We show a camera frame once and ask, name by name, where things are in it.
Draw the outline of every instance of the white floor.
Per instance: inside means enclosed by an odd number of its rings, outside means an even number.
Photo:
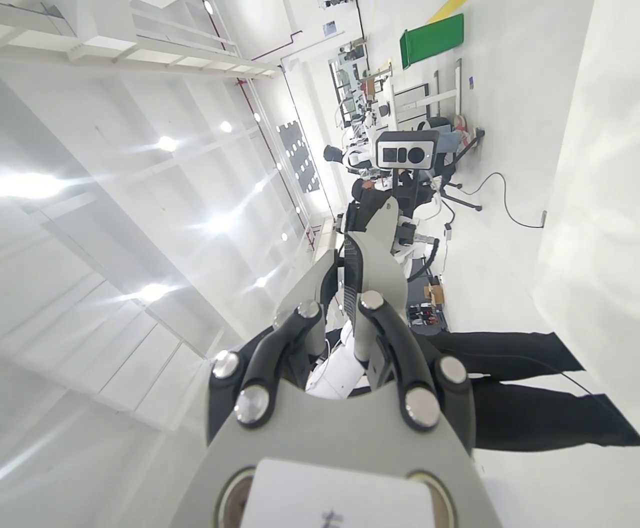
[[[440,3],[427,2],[438,5],[431,5],[426,17],[412,18],[411,10],[424,13],[424,3],[398,0],[389,17],[411,29],[423,23],[422,18],[426,21]],[[365,33],[373,32],[375,44],[377,26],[384,20],[381,6],[373,14],[376,2],[361,4],[368,6],[363,14]],[[502,172],[508,182],[509,210],[523,223],[538,225],[548,207],[592,5],[592,0],[470,0],[462,9],[465,43],[398,73],[401,83],[411,85],[432,81],[438,68],[446,90],[452,88],[454,62],[462,57],[463,113],[470,125],[484,127],[486,137],[477,152],[461,163],[454,181],[473,191],[491,172]],[[397,47],[395,35],[386,47],[370,46],[372,68],[388,58],[390,46]],[[394,56],[394,71],[399,70],[397,59]],[[443,110],[448,113],[452,108]],[[476,212],[451,204],[457,216],[444,285],[452,331],[551,330],[531,299],[541,230],[511,222],[503,192],[499,177],[474,196],[455,189],[449,192],[483,206]],[[429,204],[418,214],[427,218],[436,210]],[[425,231],[439,236],[450,218],[443,208]],[[444,256],[443,247],[434,271],[442,270]],[[574,377],[598,391],[588,374]],[[580,394],[559,376],[531,383]],[[506,527],[627,527],[637,525],[640,518],[634,494],[640,485],[638,448],[587,445],[537,454],[477,451],[476,462]]]

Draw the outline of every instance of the white label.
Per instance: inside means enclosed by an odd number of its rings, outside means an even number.
[[[417,482],[281,460],[256,469],[242,528],[435,528]]]

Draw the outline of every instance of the black pants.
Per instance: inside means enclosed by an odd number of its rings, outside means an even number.
[[[553,333],[442,332],[415,337],[423,349],[428,341],[459,359],[468,372],[488,375],[473,381],[476,447],[480,449],[548,451],[581,444],[640,445],[640,436],[604,395],[577,397],[500,383],[583,370]]]

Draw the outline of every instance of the metal screw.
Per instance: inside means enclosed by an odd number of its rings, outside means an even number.
[[[214,358],[212,369],[213,375],[219,380],[224,380],[236,371],[239,364],[240,358],[236,353],[229,352],[227,350],[218,352]]]
[[[240,391],[234,411],[241,424],[253,424],[264,416],[269,407],[269,392],[262,385],[250,385]]]
[[[440,420],[440,404],[434,393],[416,387],[406,393],[404,408],[411,420],[422,427],[433,427]]]
[[[444,356],[440,360],[440,370],[451,383],[463,383],[467,378],[467,369],[453,356]]]
[[[313,319],[320,311],[320,305],[314,300],[303,301],[298,305],[298,313],[305,319]]]
[[[365,291],[360,296],[360,304],[369,310],[377,310],[385,303],[385,300],[382,298],[377,291],[369,290]]]

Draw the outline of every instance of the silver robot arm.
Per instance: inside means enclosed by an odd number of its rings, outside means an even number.
[[[426,357],[413,338],[406,280],[389,252],[392,241],[383,238],[369,230],[345,237],[344,305],[372,392],[343,401],[304,393],[343,264],[329,252],[284,299],[272,328],[213,365],[211,444],[173,528],[239,527],[244,505],[258,500],[256,467],[273,459],[419,481],[433,501],[434,520],[423,526],[500,526],[470,459],[470,381],[459,362],[436,349]],[[371,497],[371,504],[381,500]],[[282,525],[296,525],[287,511],[279,515]]]

